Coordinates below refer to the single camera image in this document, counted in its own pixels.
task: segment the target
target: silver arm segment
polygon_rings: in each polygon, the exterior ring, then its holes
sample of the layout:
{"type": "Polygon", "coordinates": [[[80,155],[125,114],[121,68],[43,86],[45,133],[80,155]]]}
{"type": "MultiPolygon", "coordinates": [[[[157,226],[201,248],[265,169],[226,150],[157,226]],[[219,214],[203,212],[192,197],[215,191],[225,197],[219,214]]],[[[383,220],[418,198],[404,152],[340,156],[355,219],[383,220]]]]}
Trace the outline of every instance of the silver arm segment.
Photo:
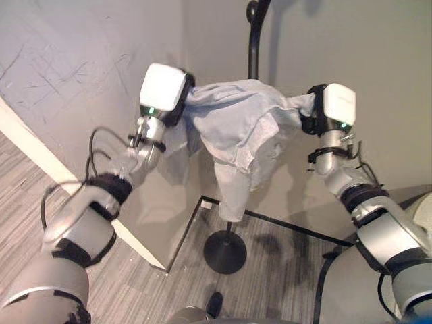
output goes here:
{"type": "Polygon", "coordinates": [[[140,105],[151,113],[142,112],[130,147],[114,157],[105,172],[89,179],[49,222],[40,253],[1,301],[0,323],[90,323],[85,268],[98,263],[113,246],[111,221],[155,168],[165,148],[165,127],[177,124],[193,85],[193,76],[182,70],[150,66],[140,105]]]}
{"type": "MultiPolygon", "coordinates": [[[[160,156],[153,144],[127,148],[109,165],[110,175],[122,176],[138,187],[160,156]]],[[[88,277],[115,241],[111,220],[119,201],[106,190],[87,185],[70,199],[49,223],[41,252],[21,272],[1,302],[0,323],[90,323],[86,312],[88,277]]]]}
{"type": "MultiPolygon", "coordinates": [[[[323,110],[322,105],[315,109],[323,110]]],[[[350,158],[344,142],[353,136],[326,119],[321,112],[316,122],[322,124],[314,125],[319,132],[307,128],[309,134],[319,134],[321,141],[313,159],[316,174],[351,214],[362,256],[374,270],[392,276],[402,315],[431,316],[432,250],[427,233],[363,172],[344,166],[350,158]]]]}

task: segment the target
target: black metal pole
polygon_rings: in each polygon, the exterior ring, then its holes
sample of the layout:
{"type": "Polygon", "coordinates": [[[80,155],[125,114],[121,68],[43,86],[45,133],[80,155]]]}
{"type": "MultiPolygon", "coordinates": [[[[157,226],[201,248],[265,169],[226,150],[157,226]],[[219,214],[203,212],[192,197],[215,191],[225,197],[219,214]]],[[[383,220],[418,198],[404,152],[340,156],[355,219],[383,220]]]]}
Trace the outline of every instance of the black metal pole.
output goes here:
{"type": "Polygon", "coordinates": [[[248,78],[258,80],[259,71],[259,39],[265,14],[271,0],[252,0],[246,9],[246,16],[250,22],[248,78]]]}

